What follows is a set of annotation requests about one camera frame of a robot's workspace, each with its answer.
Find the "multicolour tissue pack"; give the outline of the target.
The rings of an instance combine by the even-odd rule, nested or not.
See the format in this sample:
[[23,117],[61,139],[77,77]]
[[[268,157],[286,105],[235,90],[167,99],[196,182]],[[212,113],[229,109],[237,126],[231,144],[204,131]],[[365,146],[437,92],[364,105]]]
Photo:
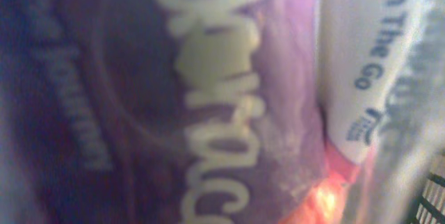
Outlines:
[[2,223],[402,223],[444,0],[1,0]]

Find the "grey plastic shopping basket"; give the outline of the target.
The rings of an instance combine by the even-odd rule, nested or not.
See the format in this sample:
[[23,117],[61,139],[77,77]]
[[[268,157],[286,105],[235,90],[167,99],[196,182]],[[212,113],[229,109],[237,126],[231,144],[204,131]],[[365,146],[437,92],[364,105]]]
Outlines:
[[432,160],[420,193],[405,221],[407,224],[444,224],[444,151]]

